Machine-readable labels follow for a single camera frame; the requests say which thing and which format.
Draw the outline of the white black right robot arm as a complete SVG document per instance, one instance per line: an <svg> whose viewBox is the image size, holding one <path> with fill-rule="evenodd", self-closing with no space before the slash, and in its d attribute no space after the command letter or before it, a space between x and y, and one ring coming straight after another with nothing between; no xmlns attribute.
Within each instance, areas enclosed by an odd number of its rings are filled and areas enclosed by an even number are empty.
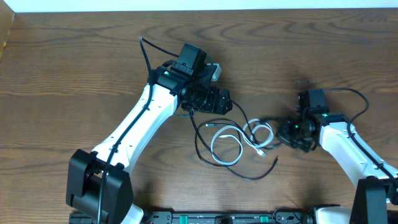
<svg viewBox="0 0 398 224"><path fill-rule="evenodd" d="M397 205L397 168L388 164L360 137L353 120L332 113L322 89L298 94L298 116L279 122L278 140L304 152L321 147L344 170L356 192L352 208L313 207L303 223L397 223L387 204Z"/></svg>

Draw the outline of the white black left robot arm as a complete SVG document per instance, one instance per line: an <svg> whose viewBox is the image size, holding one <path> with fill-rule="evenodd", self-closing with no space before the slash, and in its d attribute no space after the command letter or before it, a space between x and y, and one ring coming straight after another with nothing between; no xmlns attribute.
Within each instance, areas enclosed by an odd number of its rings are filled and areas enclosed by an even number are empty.
<svg viewBox="0 0 398 224"><path fill-rule="evenodd" d="M185 44L174 59L148 69L147 85L121 124L91 152L77 150L69 160L66 203L95 223L140 223L144 211L133 204L131 174L144 148L178 108L226 114L229 91L211 85L219 64Z"/></svg>

